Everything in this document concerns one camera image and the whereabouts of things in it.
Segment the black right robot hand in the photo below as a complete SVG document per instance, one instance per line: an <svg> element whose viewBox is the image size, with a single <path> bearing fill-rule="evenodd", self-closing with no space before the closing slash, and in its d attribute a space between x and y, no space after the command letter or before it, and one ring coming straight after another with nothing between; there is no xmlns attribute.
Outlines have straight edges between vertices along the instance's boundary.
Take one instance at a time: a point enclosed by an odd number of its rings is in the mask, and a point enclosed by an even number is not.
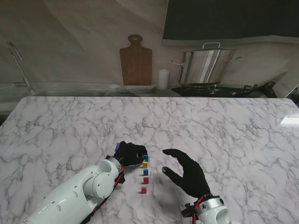
<svg viewBox="0 0 299 224"><path fill-rule="evenodd" d="M178 149L164 149L163 153L178 160L183 168L183 175L179 176L169 167L162 167L162 172L187 195L201 198L211 193L203 169L196 161Z"/></svg>

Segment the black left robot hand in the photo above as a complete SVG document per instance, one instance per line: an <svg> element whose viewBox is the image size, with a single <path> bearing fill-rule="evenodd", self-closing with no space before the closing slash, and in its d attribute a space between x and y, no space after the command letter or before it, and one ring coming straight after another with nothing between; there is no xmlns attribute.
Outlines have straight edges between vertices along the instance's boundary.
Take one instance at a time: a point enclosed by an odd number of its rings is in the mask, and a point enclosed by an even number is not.
<svg viewBox="0 0 299 224"><path fill-rule="evenodd" d="M147 154L148 151L145 146L122 141L113 157L126 167L141 164L143 162L143 156Z"/></svg>

